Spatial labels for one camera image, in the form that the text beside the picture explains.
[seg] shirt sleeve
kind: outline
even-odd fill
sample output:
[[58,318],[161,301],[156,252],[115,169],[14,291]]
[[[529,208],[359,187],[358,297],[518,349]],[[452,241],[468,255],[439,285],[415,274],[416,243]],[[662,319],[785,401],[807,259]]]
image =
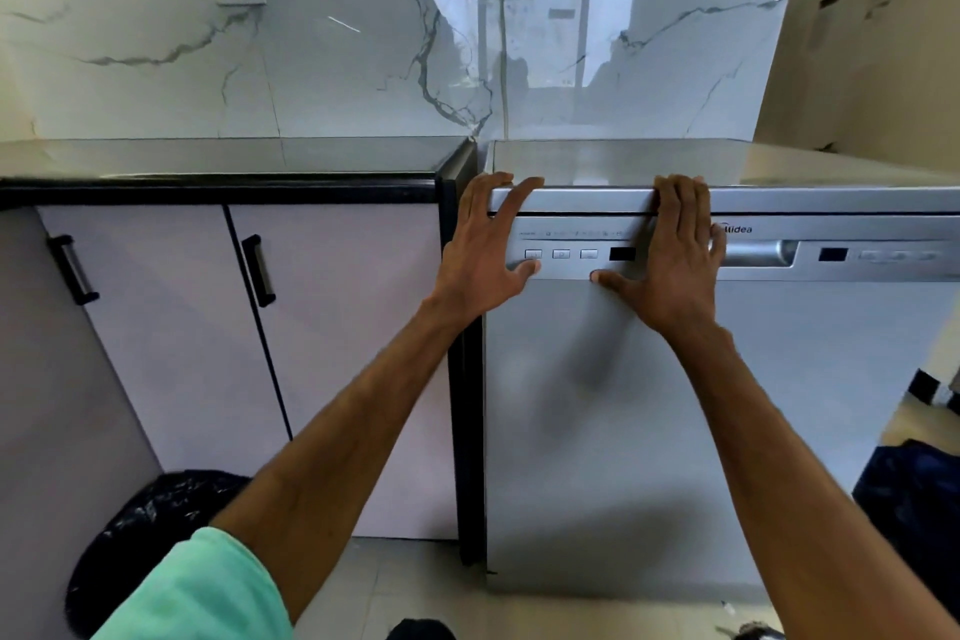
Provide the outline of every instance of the shirt sleeve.
[[290,640],[280,590],[247,547],[206,526],[174,545],[93,640]]

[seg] plastic bag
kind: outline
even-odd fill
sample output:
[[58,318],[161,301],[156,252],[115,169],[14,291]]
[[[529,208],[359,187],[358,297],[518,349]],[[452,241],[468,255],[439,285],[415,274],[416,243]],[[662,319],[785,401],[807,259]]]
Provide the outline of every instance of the plastic bag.
[[174,544],[210,524],[250,479],[222,471],[167,473],[126,502],[86,548],[67,585],[67,624],[87,640]]
[[960,621],[960,457],[919,440],[877,448],[853,498]]

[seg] person's left hand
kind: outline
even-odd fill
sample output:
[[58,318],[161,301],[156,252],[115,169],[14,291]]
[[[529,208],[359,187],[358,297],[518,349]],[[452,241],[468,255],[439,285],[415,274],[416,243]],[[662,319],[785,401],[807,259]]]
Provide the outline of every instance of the person's left hand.
[[494,188],[513,180],[509,172],[473,178],[460,198],[457,230],[443,248],[433,299],[452,310],[464,328],[522,292],[527,279],[540,270],[538,260],[524,260],[512,271],[505,262],[514,219],[544,178],[528,177],[507,195],[496,217],[487,215]]

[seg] dishwasher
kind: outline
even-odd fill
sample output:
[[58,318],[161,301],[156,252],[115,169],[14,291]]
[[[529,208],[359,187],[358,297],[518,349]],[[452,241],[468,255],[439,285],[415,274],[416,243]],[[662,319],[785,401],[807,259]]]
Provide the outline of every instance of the dishwasher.
[[497,141],[487,160],[546,180],[507,249],[541,270],[485,321],[488,585],[763,601],[684,370],[590,274],[642,275],[654,176],[703,175],[728,238],[717,320],[850,492],[954,306],[956,178],[716,139]]

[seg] hand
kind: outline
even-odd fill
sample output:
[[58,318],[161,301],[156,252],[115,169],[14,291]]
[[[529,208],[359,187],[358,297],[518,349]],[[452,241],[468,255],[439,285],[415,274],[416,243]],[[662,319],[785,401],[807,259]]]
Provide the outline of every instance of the hand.
[[711,192],[703,178],[657,177],[654,186],[659,209],[646,278],[631,281],[615,271],[594,271],[590,280],[618,294],[644,324],[674,343],[689,330],[714,323],[727,234],[711,223]]
[[514,219],[527,196],[544,185],[544,178],[528,177],[507,195],[496,217],[487,215],[494,188],[513,180],[508,172],[478,175],[460,198],[457,230],[443,248],[432,298],[452,310],[462,327],[518,295],[540,270],[538,260],[524,260],[512,271],[504,264]]

